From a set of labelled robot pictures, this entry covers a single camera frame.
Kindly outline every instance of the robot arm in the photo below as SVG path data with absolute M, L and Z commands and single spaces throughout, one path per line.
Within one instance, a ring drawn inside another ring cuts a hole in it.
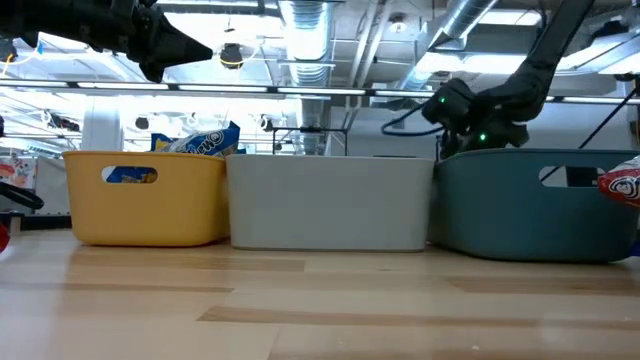
M 564 0 L 534 48 L 503 85 L 473 93 L 459 79 L 429 99 L 422 115 L 445 129 L 442 158 L 461 151 L 516 147 L 529 140 L 526 122 L 544 105 L 551 81 L 567 47 L 595 0 Z
M 161 82 L 167 67 L 209 60 L 213 51 L 173 27 L 156 0 L 3 0 L 0 35 L 36 47 L 40 31 L 123 52 L 145 77 Z

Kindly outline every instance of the wooden surface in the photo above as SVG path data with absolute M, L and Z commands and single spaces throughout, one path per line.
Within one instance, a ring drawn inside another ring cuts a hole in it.
M 0 254 L 0 359 L 639 359 L 640 261 L 82 246 Z

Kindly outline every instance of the yellow bin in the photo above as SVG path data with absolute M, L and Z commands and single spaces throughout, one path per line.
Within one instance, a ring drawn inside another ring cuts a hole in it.
M 93 245 L 196 246 L 229 236 L 225 161 L 176 153 L 72 151 L 73 233 Z M 148 184 L 107 183 L 105 169 L 149 167 Z

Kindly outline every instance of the bin handle cutout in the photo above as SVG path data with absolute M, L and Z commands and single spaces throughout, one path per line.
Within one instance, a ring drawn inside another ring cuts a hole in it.
M 153 184 L 158 171 L 148 166 L 107 166 L 102 169 L 102 181 L 108 184 Z
M 545 187 L 591 188 L 598 186 L 598 177 L 604 173 L 597 167 L 547 166 L 538 173 L 538 181 Z

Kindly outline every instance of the plastic storage bin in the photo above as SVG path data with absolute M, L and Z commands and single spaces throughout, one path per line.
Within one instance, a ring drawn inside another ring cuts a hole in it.
M 229 233 L 224 160 L 203 155 L 64 153 L 73 233 L 94 245 L 194 246 Z M 150 167 L 149 184 L 107 183 L 105 168 Z
M 234 247 L 425 248 L 432 161 L 233 155 L 227 171 Z
M 457 155 L 436 167 L 430 240 L 499 260 L 624 259 L 636 237 L 638 211 L 606 198 L 595 186 L 547 187 L 539 174 L 549 166 L 608 171 L 635 155 L 537 149 Z

